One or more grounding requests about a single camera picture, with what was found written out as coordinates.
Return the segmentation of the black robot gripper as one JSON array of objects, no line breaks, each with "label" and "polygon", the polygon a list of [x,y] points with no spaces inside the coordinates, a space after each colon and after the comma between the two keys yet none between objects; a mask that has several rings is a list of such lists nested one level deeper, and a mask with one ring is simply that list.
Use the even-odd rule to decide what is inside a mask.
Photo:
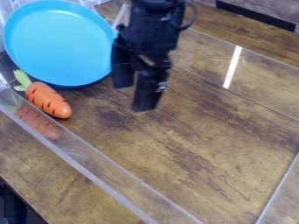
[{"label": "black robot gripper", "polygon": [[[168,52],[175,50],[180,32],[191,27],[196,17],[198,9],[191,0],[132,0],[130,23],[116,26],[117,36],[112,45],[113,88],[134,85],[134,56],[146,56],[162,68],[171,67]],[[150,68],[139,72],[135,112],[156,109],[167,85],[166,70]]]}]

